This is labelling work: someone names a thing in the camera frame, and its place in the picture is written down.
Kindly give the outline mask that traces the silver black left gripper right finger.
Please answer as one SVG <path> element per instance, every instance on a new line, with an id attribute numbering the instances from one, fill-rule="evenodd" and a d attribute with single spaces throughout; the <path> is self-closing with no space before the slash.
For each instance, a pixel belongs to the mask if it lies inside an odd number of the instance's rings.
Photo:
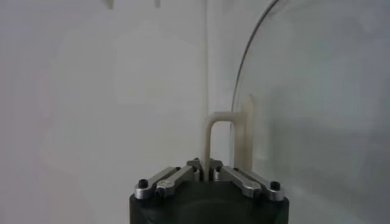
<path id="1" fill-rule="evenodd" d="M 220 160 L 210 160 L 210 176 L 213 181 L 231 182 L 244 196 L 258 198 L 264 195 L 270 201 L 283 201 L 285 191 L 278 181 L 268 181 L 254 172 L 224 166 Z"/>

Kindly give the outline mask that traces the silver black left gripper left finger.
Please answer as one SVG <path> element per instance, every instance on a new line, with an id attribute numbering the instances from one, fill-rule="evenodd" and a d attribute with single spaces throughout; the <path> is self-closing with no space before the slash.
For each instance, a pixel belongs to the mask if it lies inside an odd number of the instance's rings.
<path id="1" fill-rule="evenodd" d="M 175 194 L 176 189 L 185 181 L 201 180 L 201 164 L 199 158 L 186 162 L 183 167 L 167 167 L 150 177 L 140 179 L 135 186 L 134 197 L 139 200 L 152 198 L 158 192 L 163 198 Z"/>

